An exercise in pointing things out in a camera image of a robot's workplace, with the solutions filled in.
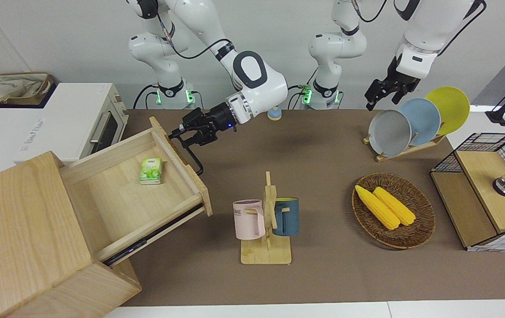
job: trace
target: blue mug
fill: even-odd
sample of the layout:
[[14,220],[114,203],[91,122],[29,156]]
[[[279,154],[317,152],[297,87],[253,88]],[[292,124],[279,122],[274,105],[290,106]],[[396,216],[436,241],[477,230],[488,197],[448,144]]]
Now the blue mug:
[[278,197],[274,206],[277,229],[272,233],[281,237],[299,234],[299,200],[297,197]]

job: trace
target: mug handle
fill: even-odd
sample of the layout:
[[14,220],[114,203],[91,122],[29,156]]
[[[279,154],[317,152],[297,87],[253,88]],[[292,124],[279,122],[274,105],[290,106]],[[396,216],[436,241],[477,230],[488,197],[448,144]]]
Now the mug handle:
[[251,215],[256,215],[257,227],[254,231],[254,235],[260,235],[260,229],[264,227],[264,213],[261,208],[245,209],[246,213]]
[[289,212],[290,211],[290,208],[289,207],[285,207],[285,208],[282,208],[282,233],[286,233],[286,218],[284,217],[284,212]]

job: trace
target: white wall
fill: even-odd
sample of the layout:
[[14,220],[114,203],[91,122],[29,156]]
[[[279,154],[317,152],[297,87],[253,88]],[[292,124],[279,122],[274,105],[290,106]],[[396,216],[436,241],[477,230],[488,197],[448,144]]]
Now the white wall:
[[[363,15],[373,16],[381,2],[364,1]],[[505,65],[505,1],[487,2],[486,12],[437,59],[410,98],[453,85],[472,100]],[[309,38],[339,31],[331,21],[331,0],[214,3],[237,49],[261,54],[289,84],[305,83],[316,66],[307,52]],[[367,52],[340,62],[339,87],[346,93],[343,107],[364,107],[364,92],[374,78],[385,76],[406,24],[389,1],[376,22],[361,25],[368,38]],[[42,70],[60,81],[110,81],[131,103],[143,85],[155,81],[150,67],[134,60],[127,48],[128,39],[142,31],[139,18],[124,0],[0,0],[0,72]],[[187,54],[203,47],[193,38]],[[226,71],[211,54],[193,61],[174,59],[209,106],[233,92]],[[378,105],[392,103],[387,99]]]

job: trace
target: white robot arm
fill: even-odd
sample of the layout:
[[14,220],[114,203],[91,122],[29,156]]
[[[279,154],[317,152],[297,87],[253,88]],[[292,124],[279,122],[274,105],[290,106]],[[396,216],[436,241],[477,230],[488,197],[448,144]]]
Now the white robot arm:
[[255,52],[244,51],[237,53],[233,43],[226,40],[219,23],[217,10],[211,0],[128,1],[142,18],[159,19],[162,35],[170,45],[168,49],[163,48],[164,42],[159,38],[162,51],[166,54],[173,54],[178,51],[178,55],[180,55],[180,50],[185,49],[187,45],[184,45],[183,40],[180,40],[182,46],[178,49],[177,42],[174,40],[176,36],[170,36],[168,24],[172,24],[172,22],[166,13],[167,10],[172,11],[175,16],[208,46],[209,50],[230,74],[233,86],[237,90],[240,90],[227,97],[223,103],[214,107],[208,115],[201,117],[200,123],[183,123],[182,125],[186,131],[203,126],[202,121],[206,121],[207,117],[209,119],[216,118],[216,120],[224,118],[222,122],[212,123],[213,127],[211,129],[216,129],[213,132],[215,134],[216,131],[223,131],[229,127],[234,127],[237,123],[244,124],[286,99],[287,86],[282,74],[273,70]]
[[[162,33],[156,13],[148,16],[141,6],[145,4],[137,0],[127,0],[127,3],[138,16],[144,18],[143,26],[147,32],[137,34],[129,40],[129,50],[134,58],[145,62],[155,72],[158,100],[164,109],[183,109],[191,105],[188,93],[193,86],[180,74],[178,64],[169,58],[176,54]],[[179,52],[188,49],[190,38],[184,30],[177,30],[168,15],[168,7],[161,6],[158,12],[162,14],[164,24],[168,26],[168,34]]]
[[[353,4],[360,15],[356,0]],[[419,81],[429,74],[435,58],[446,48],[449,36],[480,4],[485,6],[484,0],[409,0],[404,10],[396,7],[398,14],[409,21],[409,26],[388,66],[388,75],[382,81],[375,79],[364,95],[368,110],[390,93],[396,93],[392,102],[399,103],[405,94],[413,92]]]
[[331,18],[341,32],[317,34],[309,41],[309,54],[317,61],[315,79],[309,83],[311,96],[307,98],[307,105],[313,109],[327,109],[335,102],[343,72],[335,60],[359,57],[366,50],[366,37],[359,30],[359,16],[350,0],[333,0]]

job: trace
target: corn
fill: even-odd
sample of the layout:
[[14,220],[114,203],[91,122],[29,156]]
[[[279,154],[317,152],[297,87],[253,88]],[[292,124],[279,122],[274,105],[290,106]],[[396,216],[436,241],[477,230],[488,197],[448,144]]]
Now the corn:
[[386,229],[394,230],[398,228],[400,224],[398,217],[396,217],[382,201],[375,197],[370,191],[359,185],[355,185],[355,189],[357,190],[360,200],[363,201],[364,205],[368,207],[376,219],[378,219]]
[[404,225],[410,225],[415,221],[415,215],[410,211],[403,203],[401,203],[396,197],[388,193],[385,189],[381,187],[376,187],[373,194],[390,208],[390,211],[394,212],[394,215],[398,217],[400,222]]

